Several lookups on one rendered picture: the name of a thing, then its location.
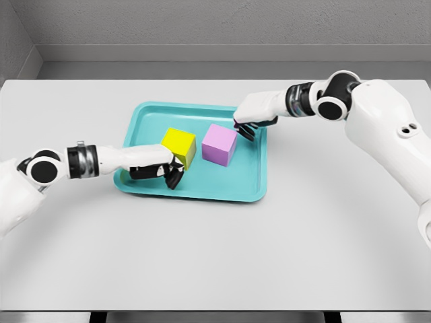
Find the teal tray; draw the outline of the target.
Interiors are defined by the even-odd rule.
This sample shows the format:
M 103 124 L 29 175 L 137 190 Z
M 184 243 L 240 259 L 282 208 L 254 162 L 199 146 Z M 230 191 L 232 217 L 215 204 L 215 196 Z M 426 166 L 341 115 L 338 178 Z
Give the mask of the teal tray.
M 211 124 L 231 129 L 233 106 L 144 102 L 131 117 L 124 147 L 160 143 L 169 128 L 196 136 L 197 147 Z M 114 174 L 115 186 L 133 194 L 175 196 L 192 199 L 255 202 L 267 191 L 267 131 L 256 131 L 254 141 L 238 137 L 236 149 L 227 167 L 202 159 L 197 151 L 191 167 L 171 190 L 164 179 L 133 180 L 125 170 Z

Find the yellow cube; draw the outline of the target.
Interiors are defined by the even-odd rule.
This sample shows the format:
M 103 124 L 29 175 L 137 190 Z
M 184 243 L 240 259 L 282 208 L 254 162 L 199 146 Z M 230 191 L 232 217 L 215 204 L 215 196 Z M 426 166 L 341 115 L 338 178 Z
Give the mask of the yellow cube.
M 190 168 L 197 151 L 196 136 L 194 134 L 169 128 L 161 144 L 171 150 L 184 164 L 185 170 Z

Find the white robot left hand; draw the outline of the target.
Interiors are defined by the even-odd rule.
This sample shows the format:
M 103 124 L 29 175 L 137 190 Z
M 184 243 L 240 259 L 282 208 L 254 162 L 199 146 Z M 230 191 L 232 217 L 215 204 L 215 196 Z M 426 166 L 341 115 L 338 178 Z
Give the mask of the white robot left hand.
M 184 175 L 185 165 L 161 144 L 139 145 L 121 151 L 123 166 L 133 180 L 163 177 L 167 187 L 174 190 Z

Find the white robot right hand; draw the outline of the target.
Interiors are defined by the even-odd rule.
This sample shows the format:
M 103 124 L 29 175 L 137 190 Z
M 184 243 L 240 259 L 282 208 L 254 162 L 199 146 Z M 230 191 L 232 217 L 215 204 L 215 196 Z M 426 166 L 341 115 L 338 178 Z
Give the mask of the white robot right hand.
M 255 139 L 255 129 L 277 122 L 275 95 L 277 92 L 249 94 L 234 112 L 234 128 L 249 141 Z

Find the pink cube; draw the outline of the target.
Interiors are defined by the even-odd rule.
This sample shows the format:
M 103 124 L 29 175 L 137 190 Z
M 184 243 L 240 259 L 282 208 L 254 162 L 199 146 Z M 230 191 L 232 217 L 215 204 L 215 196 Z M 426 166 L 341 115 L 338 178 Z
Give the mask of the pink cube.
M 202 158 L 228 167 L 236 148 L 236 142 L 236 131 L 218 124 L 211 124 L 201 143 Z

